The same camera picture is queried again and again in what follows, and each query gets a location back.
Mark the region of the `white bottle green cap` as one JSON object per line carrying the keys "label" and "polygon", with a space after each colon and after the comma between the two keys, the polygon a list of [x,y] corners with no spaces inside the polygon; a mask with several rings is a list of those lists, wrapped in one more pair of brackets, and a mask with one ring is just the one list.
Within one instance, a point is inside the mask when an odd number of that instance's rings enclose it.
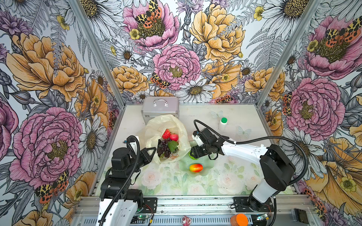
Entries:
{"label": "white bottle green cap", "polygon": [[221,118],[221,120],[219,121],[218,129],[220,131],[224,131],[227,127],[227,123],[228,123],[227,118],[225,118],[225,117]]}

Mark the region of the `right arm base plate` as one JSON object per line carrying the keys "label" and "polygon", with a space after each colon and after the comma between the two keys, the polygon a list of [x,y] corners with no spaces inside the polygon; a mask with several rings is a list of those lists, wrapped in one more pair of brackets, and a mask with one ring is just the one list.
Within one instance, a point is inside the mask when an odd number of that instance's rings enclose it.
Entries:
{"label": "right arm base plate", "polygon": [[233,197],[233,203],[230,205],[231,209],[236,212],[273,212],[273,202],[269,198],[265,203],[260,203],[256,199],[247,196]]}

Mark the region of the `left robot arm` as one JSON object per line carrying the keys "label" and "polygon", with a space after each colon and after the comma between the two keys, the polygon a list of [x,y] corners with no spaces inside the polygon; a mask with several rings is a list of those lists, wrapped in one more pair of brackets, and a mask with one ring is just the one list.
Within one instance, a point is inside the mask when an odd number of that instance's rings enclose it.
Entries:
{"label": "left robot arm", "polygon": [[144,148],[137,153],[131,147],[113,152],[112,167],[106,173],[100,187],[100,204],[97,226],[129,226],[139,213],[150,213],[151,223],[156,213],[157,198],[143,197],[139,189],[131,189],[131,178],[149,164],[156,148]]}

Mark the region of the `red pink apple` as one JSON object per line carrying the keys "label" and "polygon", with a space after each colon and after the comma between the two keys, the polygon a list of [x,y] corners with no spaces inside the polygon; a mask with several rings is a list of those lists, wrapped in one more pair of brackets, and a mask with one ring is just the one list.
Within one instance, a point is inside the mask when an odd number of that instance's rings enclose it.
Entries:
{"label": "red pink apple", "polygon": [[179,140],[179,136],[178,134],[170,134],[170,137],[169,137],[172,141],[175,141],[175,142],[178,142]]}

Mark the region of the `green circuit board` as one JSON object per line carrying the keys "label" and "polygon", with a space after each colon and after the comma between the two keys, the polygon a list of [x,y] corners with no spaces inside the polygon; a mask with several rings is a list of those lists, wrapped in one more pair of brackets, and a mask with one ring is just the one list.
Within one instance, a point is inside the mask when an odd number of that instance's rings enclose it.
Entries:
{"label": "green circuit board", "polygon": [[269,219],[269,215],[265,213],[265,214],[259,215],[256,218],[256,221],[264,221],[264,220],[268,220],[268,219]]}

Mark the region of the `silver metal case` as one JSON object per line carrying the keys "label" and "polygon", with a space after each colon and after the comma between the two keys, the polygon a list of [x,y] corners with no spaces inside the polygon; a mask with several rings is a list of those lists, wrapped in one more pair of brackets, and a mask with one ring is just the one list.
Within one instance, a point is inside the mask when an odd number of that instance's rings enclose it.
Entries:
{"label": "silver metal case", "polygon": [[177,97],[146,97],[141,114],[145,124],[160,115],[173,115],[179,118],[179,99]]}

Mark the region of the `red strawberry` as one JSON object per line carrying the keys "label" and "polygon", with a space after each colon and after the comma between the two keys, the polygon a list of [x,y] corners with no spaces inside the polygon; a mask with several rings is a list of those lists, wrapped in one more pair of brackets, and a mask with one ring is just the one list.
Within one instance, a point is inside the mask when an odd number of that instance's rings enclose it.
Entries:
{"label": "red strawberry", "polygon": [[166,129],[165,132],[162,135],[162,138],[167,140],[167,139],[169,139],[170,134],[171,134],[171,132],[168,129]]}

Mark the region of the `red white small object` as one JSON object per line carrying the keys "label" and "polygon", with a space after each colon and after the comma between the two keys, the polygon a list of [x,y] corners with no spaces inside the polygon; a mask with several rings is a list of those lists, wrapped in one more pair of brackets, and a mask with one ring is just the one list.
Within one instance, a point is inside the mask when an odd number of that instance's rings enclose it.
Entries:
{"label": "red white small object", "polygon": [[183,226],[190,226],[192,223],[192,219],[188,216],[184,216],[182,219],[182,225]]}

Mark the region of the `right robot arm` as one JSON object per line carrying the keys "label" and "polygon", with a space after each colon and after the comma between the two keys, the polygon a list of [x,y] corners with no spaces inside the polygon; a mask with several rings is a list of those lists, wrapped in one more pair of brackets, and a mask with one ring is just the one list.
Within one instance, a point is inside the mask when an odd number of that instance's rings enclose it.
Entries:
{"label": "right robot arm", "polygon": [[252,190],[246,203],[242,204],[251,211],[261,210],[270,197],[285,191],[292,181],[296,168],[277,145],[252,146],[249,141],[237,142],[215,135],[208,128],[193,132],[192,138],[197,145],[191,148],[190,156],[195,159],[208,156],[212,160],[213,154],[216,157],[227,155],[261,167],[264,178]]}

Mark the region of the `orange round cap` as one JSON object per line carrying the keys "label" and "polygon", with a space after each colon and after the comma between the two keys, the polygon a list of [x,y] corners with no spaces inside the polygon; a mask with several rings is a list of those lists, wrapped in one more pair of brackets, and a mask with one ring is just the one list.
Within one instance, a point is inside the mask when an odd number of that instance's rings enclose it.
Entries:
{"label": "orange round cap", "polygon": [[248,226],[248,218],[244,214],[236,214],[230,219],[231,226]]}

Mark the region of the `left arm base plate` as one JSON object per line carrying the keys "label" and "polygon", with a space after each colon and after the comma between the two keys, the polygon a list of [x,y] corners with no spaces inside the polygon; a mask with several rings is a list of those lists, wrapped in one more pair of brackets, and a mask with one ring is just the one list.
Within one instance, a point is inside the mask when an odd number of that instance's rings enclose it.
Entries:
{"label": "left arm base plate", "polygon": [[156,197],[146,197],[143,198],[142,206],[137,210],[138,213],[142,214],[155,214],[157,210],[158,199]]}

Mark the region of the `green bumpy fruit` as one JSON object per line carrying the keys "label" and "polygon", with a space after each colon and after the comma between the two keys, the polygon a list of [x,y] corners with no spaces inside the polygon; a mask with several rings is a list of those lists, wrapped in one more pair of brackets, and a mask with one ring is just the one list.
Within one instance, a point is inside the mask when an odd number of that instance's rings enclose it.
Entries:
{"label": "green bumpy fruit", "polygon": [[189,152],[189,157],[192,159],[192,160],[197,160],[198,158],[195,158],[194,156],[191,155],[191,151]]}

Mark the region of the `purple grape bunch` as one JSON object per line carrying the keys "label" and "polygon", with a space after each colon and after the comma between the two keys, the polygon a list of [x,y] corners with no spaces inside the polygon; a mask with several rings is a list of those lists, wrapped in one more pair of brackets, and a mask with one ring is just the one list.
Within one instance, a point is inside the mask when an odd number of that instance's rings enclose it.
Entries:
{"label": "purple grape bunch", "polygon": [[171,154],[178,151],[178,142],[168,139],[159,140],[160,143],[157,147],[158,157],[169,158]]}

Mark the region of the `aluminium front rail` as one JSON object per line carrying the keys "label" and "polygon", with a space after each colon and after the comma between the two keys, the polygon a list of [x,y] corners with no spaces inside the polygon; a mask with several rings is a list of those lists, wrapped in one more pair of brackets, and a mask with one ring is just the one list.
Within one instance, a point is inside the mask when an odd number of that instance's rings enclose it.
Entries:
{"label": "aluminium front rail", "polygon": [[[231,209],[233,197],[246,195],[220,196],[158,196],[157,210],[154,214],[153,226],[181,226],[184,216],[192,219],[193,226],[228,226],[232,216],[242,213],[247,216],[250,226],[266,226],[268,220],[256,221],[262,214],[276,214],[276,226],[304,226],[293,220],[292,209],[305,210],[309,224],[307,226],[321,226],[323,223],[306,195],[277,195],[273,212],[236,212]],[[136,220],[130,225],[146,226],[151,214],[137,214]]]}

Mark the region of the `translucent cream plastic bag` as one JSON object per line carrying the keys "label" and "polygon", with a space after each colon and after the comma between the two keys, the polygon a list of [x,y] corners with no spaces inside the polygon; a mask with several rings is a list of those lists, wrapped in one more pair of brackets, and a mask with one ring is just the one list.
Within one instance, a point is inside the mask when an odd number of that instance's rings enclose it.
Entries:
{"label": "translucent cream plastic bag", "polygon": [[152,161],[158,165],[179,161],[191,151],[186,128],[173,115],[151,119],[138,137],[142,148],[156,148]]}

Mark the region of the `yellow orange mango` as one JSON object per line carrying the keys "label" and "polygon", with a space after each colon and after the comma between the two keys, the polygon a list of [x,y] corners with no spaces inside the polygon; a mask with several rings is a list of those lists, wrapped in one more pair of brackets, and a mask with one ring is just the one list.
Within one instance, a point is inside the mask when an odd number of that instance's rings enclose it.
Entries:
{"label": "yellow orange mango", "polygon": [[203,165],[196,163],[189,166],[190,172],[199,173],[203,170]]}

